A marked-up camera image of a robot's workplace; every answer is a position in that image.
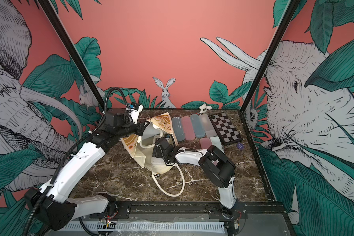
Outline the cream floral canvas tote bag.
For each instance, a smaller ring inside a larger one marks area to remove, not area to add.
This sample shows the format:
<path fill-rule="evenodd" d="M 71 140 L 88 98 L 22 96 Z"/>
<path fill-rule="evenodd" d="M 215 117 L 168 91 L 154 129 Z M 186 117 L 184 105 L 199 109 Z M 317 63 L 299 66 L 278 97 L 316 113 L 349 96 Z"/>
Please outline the cream floral canvas tote bag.
<path fill-rule="evenodd" d="M 150 125 L 145 129 L 143 136 L 132 134 L 128 137 L 121 138 L 121 142 L 126 151 L 139 164 L 140 167 L 146 168 L 152 172 L 152 179 L 164 194 L 170 197 L 178 197 L 183 193 L 185 187 L 185 179 L 181 168 L 178 164 L 165 164 L 162 157 L 153 156 L 154 151 L 160 150 L 160 148 L 155 144 L 157 138 L 162 138 L 165 135 L 169 135 L 170 137 L 167 138 L 167 143 L 174 146 L 178 144 L 173 131 L 171 116 L 167 112 L 151 117 L 146 121 L 150 122 Z M 156 179 L 156 175 L 164 174 L 170 171 L 174 166 L 179 170 L 182 179 L 182 188 L 178 194 L 171 194 L 165 191 Z"/>

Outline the pink pencil case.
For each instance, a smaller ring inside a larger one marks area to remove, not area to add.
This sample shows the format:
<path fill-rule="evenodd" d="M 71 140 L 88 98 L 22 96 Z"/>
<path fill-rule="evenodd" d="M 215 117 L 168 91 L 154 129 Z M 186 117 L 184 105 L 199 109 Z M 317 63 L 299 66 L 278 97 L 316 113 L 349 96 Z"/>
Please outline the pink pencil case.
<path fill-rule="evenodd" d="M 201 149 L 208 149 L 212 145 L 210 138 L 201 138 L 200 139 L 200 147 Z"/>
<path fill-rule="evenodd" d="M 185 139 L 187 141 L 192 141 L 196 138 L 194 128 L 191 122 L 190 117 L 185 116 L 181 118 L 182 121 L 182 126 L 183 126 L 183 131 L 185 134 Z"/>

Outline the translucent white pencil case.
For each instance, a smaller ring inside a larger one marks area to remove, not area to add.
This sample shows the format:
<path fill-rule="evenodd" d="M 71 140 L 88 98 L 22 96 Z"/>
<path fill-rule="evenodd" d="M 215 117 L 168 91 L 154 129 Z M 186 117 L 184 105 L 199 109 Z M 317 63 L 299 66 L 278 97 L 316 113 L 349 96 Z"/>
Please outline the translucent white pencil case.
<path fill-rule="evenodd" d="M 217 133 L 207 114 L 199 115 L 200 121 L 208 138 L 217 136 Z"/>

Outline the pale mint case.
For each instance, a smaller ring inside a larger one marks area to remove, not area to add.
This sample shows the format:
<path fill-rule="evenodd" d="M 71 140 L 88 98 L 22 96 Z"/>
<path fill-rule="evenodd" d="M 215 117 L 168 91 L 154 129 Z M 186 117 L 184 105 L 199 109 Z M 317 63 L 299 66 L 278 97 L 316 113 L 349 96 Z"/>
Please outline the pale mint case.
<path fill-rule="evenodd" d="M 225 153 L 219 137 L 210 137 L 210 140 L 213 146 L 216 146 L 222 153 Z"/>

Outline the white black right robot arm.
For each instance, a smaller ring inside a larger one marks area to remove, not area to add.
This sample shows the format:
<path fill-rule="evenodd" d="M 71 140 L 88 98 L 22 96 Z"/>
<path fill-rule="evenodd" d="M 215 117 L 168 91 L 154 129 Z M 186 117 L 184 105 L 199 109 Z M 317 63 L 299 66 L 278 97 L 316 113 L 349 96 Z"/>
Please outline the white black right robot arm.
<path fill-rule="evenodd" d="M 235 206 L 235 164 L 218 147 L 193 149 L 175 146 L 165 137 L 155 138 L 152 158 L 161 159 L 167 166 L 190 164 L 201 167 L 206 177 L 218 187 L 220 204 L 226 209 Z"/>

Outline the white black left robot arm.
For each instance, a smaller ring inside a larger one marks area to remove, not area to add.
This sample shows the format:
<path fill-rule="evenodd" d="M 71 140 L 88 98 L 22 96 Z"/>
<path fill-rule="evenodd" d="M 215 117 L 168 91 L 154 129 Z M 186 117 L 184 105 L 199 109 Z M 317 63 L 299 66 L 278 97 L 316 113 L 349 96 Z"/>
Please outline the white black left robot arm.
<path fill-rule="evenodd" d="M 79 199 L 69 196 L 81 178 L 120 138 L 142 135 L 149 124 L 149 121 L 116 126 L 101 123 L 92 134 L 81 139 L 82 147 L 65 166 L 59 165 L 52 178 L 41 188 L 32 188 L 25 194 L 30 214 L 22 234 L 26 236 L 29 233 L 34 218 L 57 231 L 71 220 L 83 216 L 107 213 L 113 217 L 116 214 L 116 200 L 110 195 Z"/>

